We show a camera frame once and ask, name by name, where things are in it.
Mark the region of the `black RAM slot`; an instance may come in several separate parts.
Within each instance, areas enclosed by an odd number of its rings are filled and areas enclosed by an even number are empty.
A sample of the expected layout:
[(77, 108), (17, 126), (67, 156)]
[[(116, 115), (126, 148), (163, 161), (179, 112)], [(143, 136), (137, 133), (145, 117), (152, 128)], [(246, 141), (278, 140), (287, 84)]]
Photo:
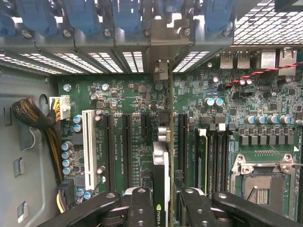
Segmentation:
[(223, 136), (223, 190), (228, 189), (229, 176), (229, 132), (226, 131)]
[(214, 131), (210, 132), (210, 192), (209, 197), (212, 198), (212, 194), (215, 191), (215, 175), (216, 175), (216, 167), (215, 167), (215, 160), (216, 160), (216, 135)]
[(223, 157), (223, 133), (217, 133), (217, 185), (216, 190), (220, 191), (222, 186), (222, 157)]

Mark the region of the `CPU socket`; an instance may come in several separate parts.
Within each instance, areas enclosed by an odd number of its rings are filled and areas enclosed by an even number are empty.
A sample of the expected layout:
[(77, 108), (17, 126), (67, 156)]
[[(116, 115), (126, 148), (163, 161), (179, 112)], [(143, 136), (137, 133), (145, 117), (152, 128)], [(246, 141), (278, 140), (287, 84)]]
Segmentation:
[(228, 191), (296, 221), (296, 163), (290, 153), (277, 161), (248, 161), (236, 155)]

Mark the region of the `black power connector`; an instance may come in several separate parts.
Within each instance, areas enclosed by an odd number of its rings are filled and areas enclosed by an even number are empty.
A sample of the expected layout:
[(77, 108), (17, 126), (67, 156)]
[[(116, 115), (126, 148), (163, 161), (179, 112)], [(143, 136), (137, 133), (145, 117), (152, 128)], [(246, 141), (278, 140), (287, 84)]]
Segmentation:
[(75, 187), (73, 179), (65, 179), (57, 186), (56, 203), (60, 213), (64, 213), (74, 206)]

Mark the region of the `white expansion slot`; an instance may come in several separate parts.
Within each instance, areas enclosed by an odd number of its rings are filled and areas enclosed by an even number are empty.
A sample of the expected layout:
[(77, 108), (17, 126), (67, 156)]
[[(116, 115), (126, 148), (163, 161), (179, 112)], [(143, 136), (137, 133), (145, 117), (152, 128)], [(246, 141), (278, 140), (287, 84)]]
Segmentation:
[(97, 146), (94, 110), (82, 111), (85, 189), (95, 190), (98, 184)]

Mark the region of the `short black expansion slot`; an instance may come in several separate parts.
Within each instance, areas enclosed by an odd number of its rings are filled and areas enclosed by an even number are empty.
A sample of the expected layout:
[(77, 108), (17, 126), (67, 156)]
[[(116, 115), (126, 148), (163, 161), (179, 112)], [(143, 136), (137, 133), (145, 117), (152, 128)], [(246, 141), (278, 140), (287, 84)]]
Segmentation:
[(142, 114), (141, 115), (141, 129), (142, 129), (142, 137), (149, 138), (150, 137), (150, 115)]

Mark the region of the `green motherboard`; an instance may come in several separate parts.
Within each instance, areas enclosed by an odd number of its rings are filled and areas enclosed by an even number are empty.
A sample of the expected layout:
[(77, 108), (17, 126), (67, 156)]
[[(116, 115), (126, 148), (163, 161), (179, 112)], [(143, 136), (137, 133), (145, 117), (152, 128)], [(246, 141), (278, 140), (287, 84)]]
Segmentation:
[[(295, 49), (256, 52), (256, 60), (277, 58), (280, 69), (249, 75), (246, 68), (219, 68), (219, 60), (187, 74), (173, 76), (174, 182), (195, 187), (195, 131), (206, 129), (208, 137), (208, 190), (210, 192), (210, 132), (229, 132), (229, 176), (236, 155), (248, 161), (277, 161), (290, 153), (295, 163), (303, 164), (303, 55)], [(68, 96), (71, 119), (62, 122), (63, 171), (74, 180), (75, 204), (108, 191), (107, 153), (104, 115), (111, 114), (114, 124), (115, 186), (125, 194), (122, 115), (132, 116), (132, 187), (153, 187), (152, 146), (159, 126), (157, 112), (164, 106), (164, 86), (151, 76), (73, 76), (60, 85)], [(97, 146), (98, 184), (85, 189), (82, 111), (94, 110)], [(178, 167), (178, 114), (188, 114), (187, 184)], [(141, 115), (150, 115), (150, 137), (142, 137)], [(223, 191), (223, 157), (222, 186)], [(296, 221), (303, 223), (303, 167), (296, 167)]]

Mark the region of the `white power connector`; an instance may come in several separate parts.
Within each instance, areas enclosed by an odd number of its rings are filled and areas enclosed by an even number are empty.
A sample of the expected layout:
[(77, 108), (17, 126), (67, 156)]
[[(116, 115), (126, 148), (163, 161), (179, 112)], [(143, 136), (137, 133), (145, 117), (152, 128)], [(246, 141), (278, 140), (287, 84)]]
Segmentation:
[(55, 111), (55, 120), (69, 120), (71, 117), (70, 98), (68, 96), (49, 97), (50, 110)]

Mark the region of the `black open PC case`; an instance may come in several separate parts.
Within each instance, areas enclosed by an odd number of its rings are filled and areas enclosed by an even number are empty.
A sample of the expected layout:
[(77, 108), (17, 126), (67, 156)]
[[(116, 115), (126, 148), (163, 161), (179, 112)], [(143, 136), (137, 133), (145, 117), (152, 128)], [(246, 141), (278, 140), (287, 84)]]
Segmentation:
[[(233, 0), (228, 26), (211, 34), (205, 31), (203, 1), (140, 0), (141, 30), (127, 33), (115, 25), (112, 0), (94, 0), (100, 32), (86, 36), (70, 24), (65, 0), (49, 0), (57, 33), (44, 37), (23, 24), (16, 0), (0, 0), (0, 12), (13, 19), (16, 31), (0, 37), (0, 227), (37, 227), (61, 214), (56, 195), (67, 179), (65, 120), (55, 120), (49, 97), (62, 96), (65, 77), (137, 75), (154, 81), (148, 69), (152, 19), (168, 26), (176, 19), (190, 22), (189, 45), (173, 61), (173, 76), (213, 59), (219, 68), (261, 75), (281, 65), (277, 58), (256, 60), (256, 52), (292, 48), (303, 55), (303, 0)], [(185, 227), (179, 192), (193, 187), (176, 185), (174, 178), (169, 227)]]

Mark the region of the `blue slot latch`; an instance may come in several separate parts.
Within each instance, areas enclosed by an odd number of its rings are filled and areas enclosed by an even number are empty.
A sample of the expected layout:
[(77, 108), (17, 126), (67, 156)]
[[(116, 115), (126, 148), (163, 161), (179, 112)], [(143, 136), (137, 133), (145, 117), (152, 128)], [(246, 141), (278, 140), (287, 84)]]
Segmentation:
[(15, 34), (15, 23), (13, 19), (3, 12), (0, 12), (0, 37), (10, 37)]
[(229, 24), (233, 0), (204, 0), (205, 31), (207, 34), (223, 31)]
[(127, 33), (141, 30), (140, 0), (112, 0), (115, 25)]
[(99, 17), (94, 0), (65, 0), (70, 24), (90, 36), (100, 32)]
[(46, 37), (57, 33), (57, 22), (49, 0), (16, 0), (23, 24)]

